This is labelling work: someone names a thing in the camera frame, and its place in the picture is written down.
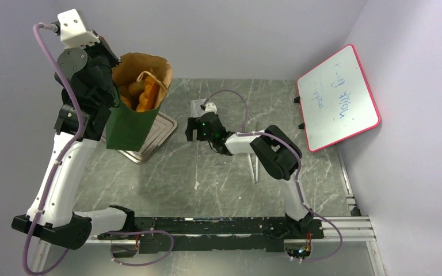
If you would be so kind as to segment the metal baking tray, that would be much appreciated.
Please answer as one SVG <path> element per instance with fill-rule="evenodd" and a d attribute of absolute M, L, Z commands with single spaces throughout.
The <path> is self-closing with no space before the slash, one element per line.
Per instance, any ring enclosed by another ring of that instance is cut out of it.
<path fill-rule="evenodd" d="M 113 109 L 101 140 L 134 163 L 144 163 L 176 131 L 175 119 L 159 109 L 136 112 L 129 108 Z"/>

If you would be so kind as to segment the green paper bag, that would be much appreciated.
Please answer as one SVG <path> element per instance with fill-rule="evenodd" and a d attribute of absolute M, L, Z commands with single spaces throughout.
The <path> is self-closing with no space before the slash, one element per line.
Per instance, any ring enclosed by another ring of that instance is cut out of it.
<path fill-rule="evenodd" d="M 164 57 L 145 53 L 130 52 L 121 59 L 112 69 L 120 96 L 105 127 L 106 147 L 138 151 L 169 92 L 172 67 Z"/>

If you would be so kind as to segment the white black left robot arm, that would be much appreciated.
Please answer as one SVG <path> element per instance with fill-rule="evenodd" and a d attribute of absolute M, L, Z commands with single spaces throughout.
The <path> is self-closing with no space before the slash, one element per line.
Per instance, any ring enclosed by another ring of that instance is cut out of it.
<path fill-rule="evenodd" d="M 135 234 L 135 214 L 128 208 L 111 205 L 90 212 L 73 210 L 85 166 L 111 109 L 119 105 L 119 89 L 112 78 L 118 62 L 103 38 L 91 46 L 67 48 L 58 57 L 58 67 L 73 94 L 62 91 L 51 160 L 31 207 L 13 218 L 14 230 L 71 250 L 94 235 L 111 232 L 129 239 Z"/>

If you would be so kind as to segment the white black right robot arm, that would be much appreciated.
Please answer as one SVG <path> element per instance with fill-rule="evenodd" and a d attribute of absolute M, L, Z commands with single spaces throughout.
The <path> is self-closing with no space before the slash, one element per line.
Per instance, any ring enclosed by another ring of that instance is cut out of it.
<path fill-rule="evenodd" d="M 265 171 L 280 183 L 289 234 L 301 238 L 309 231 L 314 215 L 299 183 L 302 152 L 279 127 L 270 125 L 250 133 L 230 132 L 216 113 L 208 112 L 201 117 L 189 117 L 185 135 L 187 141 L 207 141 L 221 155 L 258 157 Z"/>

